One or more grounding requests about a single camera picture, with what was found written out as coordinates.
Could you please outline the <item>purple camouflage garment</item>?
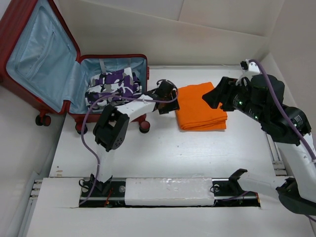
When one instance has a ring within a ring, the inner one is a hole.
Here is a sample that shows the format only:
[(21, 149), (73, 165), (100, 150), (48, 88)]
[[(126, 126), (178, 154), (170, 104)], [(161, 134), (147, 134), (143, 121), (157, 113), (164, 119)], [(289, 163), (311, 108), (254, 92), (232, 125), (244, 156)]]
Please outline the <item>purple camouflage garment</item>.
[(97, 99), (106, 95), (138, 98), (141, 94), (141, 82), (128, 67), (92, 76), (85, 92), (85, 104), (90, 107)]

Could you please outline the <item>red hard-shell suitcase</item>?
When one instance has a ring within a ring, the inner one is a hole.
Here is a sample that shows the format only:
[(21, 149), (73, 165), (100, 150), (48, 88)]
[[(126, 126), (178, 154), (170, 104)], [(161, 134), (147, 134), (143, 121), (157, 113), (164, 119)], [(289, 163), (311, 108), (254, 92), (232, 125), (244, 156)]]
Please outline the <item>red hard-shell suitcase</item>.
[(70, 114), (81, 132), (90, 78), (130, 67), (147, 91), (142, 54), (81, 55), (52, 0), (12, 0), (0, 21), (0, 83), (36, 108), (38, 126), (51, 114)]

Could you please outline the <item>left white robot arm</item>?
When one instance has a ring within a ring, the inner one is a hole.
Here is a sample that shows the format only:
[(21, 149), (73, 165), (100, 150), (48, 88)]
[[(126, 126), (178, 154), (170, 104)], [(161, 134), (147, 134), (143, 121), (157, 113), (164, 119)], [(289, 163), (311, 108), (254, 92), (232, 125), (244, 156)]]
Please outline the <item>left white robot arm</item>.
[(97, 153), (87, 145), (84, 139), (84, 126), (90, 112), (100, 100), (108, 98), (127, 100), (128, 103), (118, 107), (114, 107), (110, 104), (106, 105), (96, 122), (93, 129), (95, 142), (97, 145), (102, 146), (106, 152), (116, 150), (122, 145), (127, 133), (128, 125), (132, 121), (154, 111), (158, 111), (162, 115), (180, 109), (177, 100), (178, 88), (173, 82), (167, 79), (158, 80), (155, 89), (147, 91), (139, 98), (106, 95), (97, 99), (84, 116), (83, 127), (80, 132), (83, 145), (97, 160), (96, 172), (95, 174), (91, 174), (89, 184), (80, 183), (80, 186), (88, 191), (87, 197), (80, 202), (80, 205), (88, 201), (95, 192), (100, 196), (107, 196), (111, 193), (111, 181), (113, 177), (113, 161), (111, 159), (114, 156), (111, 155), (107, 158), (100, 158)]

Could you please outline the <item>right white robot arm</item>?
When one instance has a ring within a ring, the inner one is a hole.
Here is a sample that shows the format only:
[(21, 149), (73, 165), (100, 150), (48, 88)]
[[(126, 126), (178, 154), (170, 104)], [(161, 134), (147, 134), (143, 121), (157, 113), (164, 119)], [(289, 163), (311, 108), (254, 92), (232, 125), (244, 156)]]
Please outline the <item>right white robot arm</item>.
[(270, 135), (292, 171), (290, 177), (260, 176), (238, 169), (228, 179), (232, 199), (248, 192), (277, 199), (286, 209), (316, 219), (316, 150), (306, 114), (284, 104), (285, 85), (255, 59), (240, 63), (238, 78), (222, 77), (202, 99), (213, 109), (238, 110)]

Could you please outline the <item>orange cloth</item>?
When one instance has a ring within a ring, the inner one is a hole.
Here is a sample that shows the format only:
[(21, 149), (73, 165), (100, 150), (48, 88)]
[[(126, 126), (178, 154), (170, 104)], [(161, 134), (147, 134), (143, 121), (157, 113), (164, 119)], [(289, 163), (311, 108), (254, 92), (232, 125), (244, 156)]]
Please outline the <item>orange cloth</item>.
[(178, 89), (179, 110), (176, 117), (179, 128), (183, 131), (225, 130), (227, 113), (220, 109), (212, 109), (202, 96), (214, 86), (211, 82), (187, 85)]

